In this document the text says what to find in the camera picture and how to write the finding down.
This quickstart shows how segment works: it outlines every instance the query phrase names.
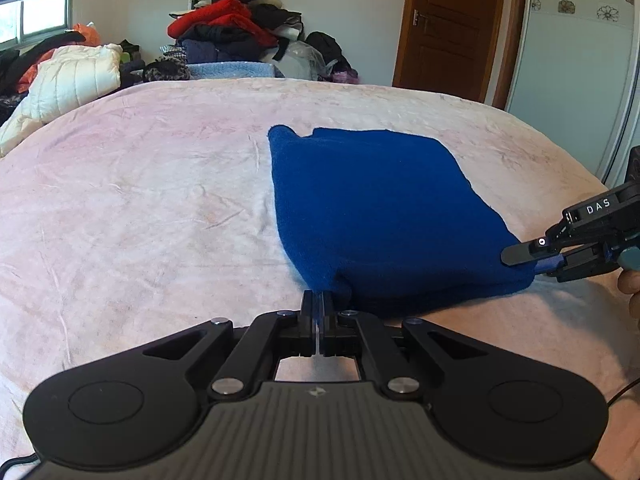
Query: metal screw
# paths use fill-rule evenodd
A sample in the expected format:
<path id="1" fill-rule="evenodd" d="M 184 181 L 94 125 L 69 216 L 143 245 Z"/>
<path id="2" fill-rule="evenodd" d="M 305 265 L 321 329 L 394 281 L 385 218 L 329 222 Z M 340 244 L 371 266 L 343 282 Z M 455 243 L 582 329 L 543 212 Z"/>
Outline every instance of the metal screw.
<path id="1" fill-rule="evenodd" d="M 220 395 L 233 395 L 244 388 L 244 383 L 240 379 L 225 377 L 218 379 L 211 385 L 211 389 Z"/>
<path id="2" fill-rule="evenodd" d="M 396 394 L 412 394 L 420 388 L 420 383 L 411 377 L 396 377 L 386 387 Z"/>

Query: red sweater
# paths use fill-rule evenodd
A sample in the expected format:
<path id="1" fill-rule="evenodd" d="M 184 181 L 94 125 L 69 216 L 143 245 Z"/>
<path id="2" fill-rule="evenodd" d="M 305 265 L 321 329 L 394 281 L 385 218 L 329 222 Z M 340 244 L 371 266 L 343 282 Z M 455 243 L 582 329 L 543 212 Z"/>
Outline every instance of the red sweater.
<path id="1" fill-rule="evenodd" d="M 196 23 L 242 28 L 252 33 L 261 46 L 275 46 L 278 43 L 273 34 L 251 21 L 251 11 L 238 0 L 220 0 L 189 12 L 169 25 L 167 34 L 177 40 Z"/>

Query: pink bedsheet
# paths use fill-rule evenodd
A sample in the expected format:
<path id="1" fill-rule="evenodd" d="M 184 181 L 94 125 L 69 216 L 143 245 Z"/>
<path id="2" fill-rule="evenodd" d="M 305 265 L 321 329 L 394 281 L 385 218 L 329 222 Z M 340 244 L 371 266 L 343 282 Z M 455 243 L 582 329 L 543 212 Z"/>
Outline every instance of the pink bedsheet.
<path id="1" fill-rule="evenodd" d="M 388 128 L 439 139 L 520 238 L 602 190 L 542 134 L 493 108 L 392 88 L 292 80 L 146 84 L 81 107 L 0 160 L 0 462 L 31 452 L 20 421 L 46 377 L 215 316 L 248 324 L 296 309 L 266 134 L 288 124 Z M 434 322 L 558 365 L 608 397 L 640 375 L 640 335 L 609 275 L 539 278 Z M 280 376 L 351 376 L 344 361 L 287 360 Z M 640 476 L 640 397 L 611 412 L 596 462 Z"/>

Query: finger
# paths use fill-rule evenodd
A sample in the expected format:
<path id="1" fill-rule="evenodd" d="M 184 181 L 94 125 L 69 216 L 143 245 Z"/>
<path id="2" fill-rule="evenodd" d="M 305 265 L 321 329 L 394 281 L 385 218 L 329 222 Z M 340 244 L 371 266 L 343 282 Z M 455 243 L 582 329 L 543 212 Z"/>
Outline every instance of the finger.
<path id="1" fill-rule="evenodd" d="M 623 294 L 640 292 L 640 272 L 637 270 L 625 270 L 618 278 L 618 288 Z"/>
<path id="2" fill-rule="evenodd" d="M 634 319 L 640 319 L 640 294 L 636 294 L 629 301 L 629 313 Z"/>

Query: blue towel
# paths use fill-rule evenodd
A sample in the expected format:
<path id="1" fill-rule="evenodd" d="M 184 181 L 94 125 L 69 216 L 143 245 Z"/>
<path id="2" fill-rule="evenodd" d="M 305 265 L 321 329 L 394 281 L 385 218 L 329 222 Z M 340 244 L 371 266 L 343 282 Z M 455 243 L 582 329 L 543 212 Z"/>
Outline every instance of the blue towel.
<path id="1" fill-rule="evenodd" d="M 276 68 L 255 61 L 223 61 L 187 65 L 191 79 L 236 79 L 242 77 L 277 77 Z"/>
<path id="2" fill-rule="evenodd" d="M 437 140 L 390 131 L 269 132 L 278 232 L 306 284 L 380 316 L 528 287 L 517 244 Z"/>

